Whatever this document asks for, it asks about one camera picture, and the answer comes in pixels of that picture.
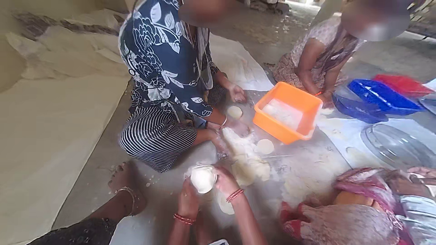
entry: person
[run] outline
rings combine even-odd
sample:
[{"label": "person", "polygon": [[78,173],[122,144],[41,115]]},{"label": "person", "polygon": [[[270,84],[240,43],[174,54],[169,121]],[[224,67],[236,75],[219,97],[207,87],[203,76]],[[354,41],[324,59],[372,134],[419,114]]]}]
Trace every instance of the person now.
[{"label": "person", "polygon": [[103,206],[83,221],[51,231],[29,245],[108,245],[117,224],[129,215],[136,215],[146,207],[146,199],[136,182],[135,166],[122,163],[116,166],[108,185],[115,194]]},{"label": "person", "polygon": [[181,20],[180,5],[142,1],[120,29],[121,57],[135,86],[119,144],[159,173],[204,141],[212,141],[221,157],[228,154],[215,129],[249,133],[248,126],[217,109],[226,91],[234,102],[246,102],[245,92],[212,62],[209,29]]},{"label": "person", "polygon": [[[228,197],[227,200],[235,210],[236,221],[241,233],[242,244],[266,245],[265,236],[250,208],[247,197],[239,187],[235,177],[223,167],[215,167],[218,175],[215,187]],[[203,217],[198,212],[198,197],[190,179],[183,183],[179,195],[179,208],[174,215],[174,224],[168,239],[168,245],[187,245],[191,226],[195,226],[195,235],[199,245],[228,245],[225,239],[213,242],[205,226]]]},{"label": "person", "polygon": [[[266,245],[247,198],[240,191],[235,178],[226,169],[216,168],[218,175],[215,186],[226,196],[234,197],[231,204],[241,231],[243,244]],[[66,228],[51,231],[28,245],[108,245],[117,224],[127,216],[134,216],[146,207],[146,199],[140,192],[136,179],[136,169],[131,163],[116,167],[108,185],[115,196],[90,214],[83,221]],[[191,181],[186,179],[179,194],[179,207],[168,245],[186,245],[191,225],[195,223],[196,238],[199,245],[228,245],[224,239],[213,242],[211,234],[201,215],[198,215],[198,197]]]},{"label": "person", "polygon": [[340,193],[332,205],[314,208],[301,203],[293,210],[283,203],[284,231],[304,244],[435,243],[436,203],[416,178],[384,168],[361,168],[340,175],[334,187]]},{"label": "person", "polygon": [[334,87],[347,80],[341,69],[364,42],[344,29],[340,17],[333,16],[300,38],[272,73],[276,81],[317,95],[325,108],[332,108]]},{"label": "person", "polygon": [[313,26],[291,52],[272,69],[284,81],[318,96],[324,108],[333,108],[334,87],[347,81],[341,69],[365,41],[384,41],[409,25],[406,7],[396,0],[359,0],[345,5],[340,17]]}]

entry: blue plastic tray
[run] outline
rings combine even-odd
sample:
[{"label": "blue plastic tray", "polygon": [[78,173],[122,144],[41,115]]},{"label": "blue plastic tray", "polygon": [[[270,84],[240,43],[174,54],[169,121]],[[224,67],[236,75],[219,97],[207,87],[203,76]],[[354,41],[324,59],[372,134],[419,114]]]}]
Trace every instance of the blue plastic tray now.
[{"label": "blue plastic tray", "polygon": [[354,79],[348,88],[363,101],[377,104],[386,114],[405,116],[423,110],[421,106],[377,81]]},{"label": "blue plastic tray", "polygon": [[333,103],[340,113],[359,119],[365,123],[373,124],[388,121],[388,117],[375,104],[347,99],[337,94],[333,95]]}]

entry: orange plastic tub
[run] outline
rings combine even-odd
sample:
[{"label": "orange plastic tub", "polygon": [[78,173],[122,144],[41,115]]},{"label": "orange plastic tub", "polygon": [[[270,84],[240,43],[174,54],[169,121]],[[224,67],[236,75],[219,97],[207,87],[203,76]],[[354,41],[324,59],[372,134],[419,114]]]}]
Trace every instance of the orange plastic tub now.
[{"label": "orange plastic tub", "polygon": [[[262,111],[263,107],[272,99],[281,100],[303,112],[303,117],[296,131]],[[253,123],[284,144],[289,145],[297,140],[309,140],[312,138],[316,119],[322,107],[323,102],[321,99],[285,82],[278,82],[255,105],[256,114],[254,115]]]}]

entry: red plastic tray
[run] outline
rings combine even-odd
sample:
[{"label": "red plastic tray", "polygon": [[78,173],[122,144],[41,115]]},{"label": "red plastic tray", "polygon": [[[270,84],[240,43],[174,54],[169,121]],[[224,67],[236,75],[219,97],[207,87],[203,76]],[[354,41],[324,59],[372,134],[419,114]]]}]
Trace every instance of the red plastic tray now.
[{"label": "red plastic tray", "polygon": [[420,98],[435,92],[426,86],[423,86],[418,81],[406,76],[379,74],[372,80],[382,82],[395,92],[409,98]]}]

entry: bracelet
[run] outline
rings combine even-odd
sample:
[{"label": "bracelet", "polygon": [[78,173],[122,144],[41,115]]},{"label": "bracelet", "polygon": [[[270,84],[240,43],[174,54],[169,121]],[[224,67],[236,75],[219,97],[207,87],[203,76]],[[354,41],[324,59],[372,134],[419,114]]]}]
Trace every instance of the bracelet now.
[{"label": "bracelet", "polygon": [[235,199],[237,196],[239,196],[239,194],[241,194],[242,192],[244,192],[244,189],[239,189],[239,190],[233,192],[233,194],[231,194],[231,195],[226,199],[226,201],[227,201],[227,202],[231,202],[231,201],[233,201],[233,199]]},{"label": "bracelet", "polygon": [[227,115],[225,115],[225,120],[224,122],[220,125],[220,127],[224,126],[224,124],[227,122]]},{"label": "bracelet", "polygon": [[195,220],[192,220],[192,219],[190,219],[190,218],[182,217],[182,216],[179,215],[178,213],[175,213],[175,214],[174,214],[174,219],[176,219],[176,220],[178,220],[178,221],[180,221],[180,222],[183,222],[183,223],[185,223],[185,224],[187,224],[187,225],[193,225],[193,224],[195,223]]}]

